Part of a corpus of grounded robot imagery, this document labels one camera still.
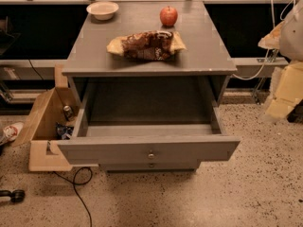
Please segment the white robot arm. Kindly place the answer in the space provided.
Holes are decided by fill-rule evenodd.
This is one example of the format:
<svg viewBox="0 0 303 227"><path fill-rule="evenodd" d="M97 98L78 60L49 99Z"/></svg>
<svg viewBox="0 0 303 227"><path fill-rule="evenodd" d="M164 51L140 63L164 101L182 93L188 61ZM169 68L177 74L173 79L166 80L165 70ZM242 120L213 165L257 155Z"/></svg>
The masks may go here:
<svg viewBox="0 0 303 227"><path fill-rule="evenodd" d="M270 120L286 118L303 100L303 0L260 39L258 46L278 49L282 56L291 60L284 69L274 70L264 113Z"/></svg>

